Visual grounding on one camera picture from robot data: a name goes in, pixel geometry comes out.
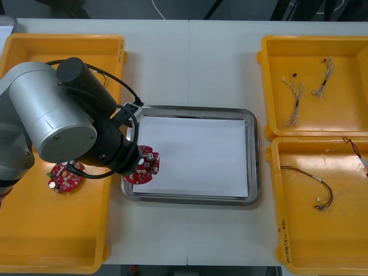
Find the robotic arm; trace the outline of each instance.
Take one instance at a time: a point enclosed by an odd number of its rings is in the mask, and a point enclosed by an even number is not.
[[[57,63],[57,70],[50,66]],[[135,103],[120,106],[89,68],[102,70],[76,57],[49,64],[22,63],[0,80],[0,202],[33,166],[32,145],[46,162],[77,160],[111,169],[88,175],[67,167],[94,179],[130,174],[142,158],[137,137],[143,103],[130,87]],[[122,125],[134,127],[133,141],[120,132]]]

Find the electronic component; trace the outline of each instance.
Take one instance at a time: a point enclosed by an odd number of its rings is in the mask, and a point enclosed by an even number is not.
[[[52,168],[51,172],[47,173],[47,176],[51,178],[48,182],[48,186],[57,193],[68,193],[75,189],[83,179],[67,171],[68,163],[69,162],[58,163]],[[85,169],[84,165],[78,162],[73,162],[73,166],[81,171]]]
[[[318,205],[315,205],[315,208],[319,211],[324,211],[326,210],[331,204],[332,204],[332,200],[334,200],[334,195],[332,193],[331,188],[326,184],[326,182],[324,182],[322,179],[320,179],[319,177],[316,177],[312,174],[307,173],[306,171],[300,170],[299,168],[295,168],[292,166],[281,166],[282,170],[294,170],[294,171],[298,171],[299,173],[305,174],[315,180],[317,180],[318,182],[322,183],[322,185],[327,189],[328,192],[328,198],[327,198],[327,202],[322,204],[321,200],[319,197],[317,197],[317,202],[319,203]]]
[[[125,175],[124,179],[131,184],[145,184],[152,180],[152,176],[159,172],[160,157],[157,152],[153,152],[151,147],[145,145],[139,146],[142,152],[142,159],[138,166],[129,175]]]

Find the floor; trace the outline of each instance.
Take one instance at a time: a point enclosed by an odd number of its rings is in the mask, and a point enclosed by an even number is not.
[[[2,0],[6,14],[18,18],[66,18],[61,12],[51,11],[46,5],[35,0]],[[216,0],[155,0],[157,8],[166,19],[201,20]],[[334,12],[331,20],[338,18],[347,0],[338,0],[341,7]],[[269,20],[277,0],[223,0],[211,20]],[[84,9],[93,19],[161,19],[151,0],[86,0]],[[292,5],[289,5],[284,20]],[[315,21],[322,21],[317,14]]]

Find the tray rim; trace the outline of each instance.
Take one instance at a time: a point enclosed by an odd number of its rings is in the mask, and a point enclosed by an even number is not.
[[[350,136],[350,137],[366,137],[368,131],[295,131],[287,129],[277,128],[276,116],[275,116],[275,104],[274,104],[274,92],[271,84],[271,72],[269,65],[269,55],[267,42],[283,40],[283,41],[367,41],[368,36],[275,36],[267,35],[261,39],[261,50],[257,54],[257,61],[260,64],[262,72],[262,84],[264,94],[264,104],[266,109],[267,125],[264,129],[266,138],[272,141],[276,137],[290,137],[290,136],[302,136],[302,137],[332,137],[332,136]]]
[[[113,39],[119,41],[121,48],[116,50],[117,61],[114,63],[111,74],[118,78],[123,78],[124,63],[127,61],[127,55],[125,52],[125,39],[119,34],[54,34],[54,33],[12,33],[5,41],[3,54],[0,58],[0,76],[6,73],[5,67],[8,59],[8,53],[14,41],[18,39],[53,39],[55,41],[62,39],[84,40],[84,39]],[[109,91],[112,94],[116,102],[121,102],[122,94],[121,87],[114,86]],[[49,266],[30,266],[23,264],[2,264],[0,262],[1,273],[85,273],[91,274],[96,272],[101,264],[108,258],[109,246],[106,241],[107,227],[108,227],[108,214],[109,214],[109,198],[110,190],[113,182],[112,177],[108,177],[103,184],[102,194],[98,198],[103,202],[101,204],[101,217],[99,220],[98,232],[95,236],[96,245],[94,255],[91,257],[93,262],[91,265],[82,264],[67,264],[67,265],[49,265]]]
[[[257,133],[257,120],[253,113],[246,109],[230,109],[230,108],[205,108],[191,106],[163,106],[149,105],[143,108],[149,116],[157,117],[186,117],[186,118],[216,118],[225,120],[244,120],[246,121],[246,141],[250,141],[247,147],[247,169],[248,169],[248,197],[218,197],[218,196],[202,196],[202,195],[177,195],[177,194],[135,194],[132,190],[133,185],[121,180],[121,190],[124,196],[131,201],[148,201],[148,202],[164,202],[178,204],[200,204],[200,205],[232,205],[232,206],[249,206],[256,203],[260,196],[260,175],[259,175],[259,142]],[[174,112],[176,115],[165,115],[165,112]],[[214,116],[210,113],[220,112],[222,115],[232,114],[230,117]],[[130,139],[131,129],[127,131],[127,139]],[[250,148],[254,147],[254,152],[250,152]]]
[[[351,139],[353,142],[359,143],[368,143],[368,138],[366,137],[354,137]],[[274,197],[274,208],[275,208],[275,218],[277,223],[277,236],[278,236],[278,245],[275,249],[276,257],[282,265],[284,265],[291,273],[295,275],[368,275],[368,267],[366,269],[363,268],[336,268],[336,267],[296,267],[293,265],[292,258],[292,247],[289,244],[285,244],[284,235],[289,236],[288,229],[288,221],[284,202],[284,190],[283,190],[283,182],[282,175],[280,169],[280,158],[278,146],[281,143],[294,142],[294,143],[345,143],[342,138],[338,137],[277,137],[272,141],[271,146],[266,149],[266,159],[270,163],[271,168],[271,179],[272,179],[272,187],[273,187],[273,197]],[[286,223],[285,232],[283,232],[280,228],[282,228],[282,220]],[[290,262],[287,262],[287,253],[285,252],[285,247],[288,246],[289,249],[289,259]]]

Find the label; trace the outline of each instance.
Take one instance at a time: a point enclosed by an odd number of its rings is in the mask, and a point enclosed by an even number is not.
[[[282,245],[283,245],[283,250],[284,250],[284,254],[285,254],[285,264],[290,264],[290,246],[289,246],[289,239],[288,239],[288,235],[286,233],[286,221],[285,220],[281,220],[281,228],[278,228],[278,232],[282,233]]]

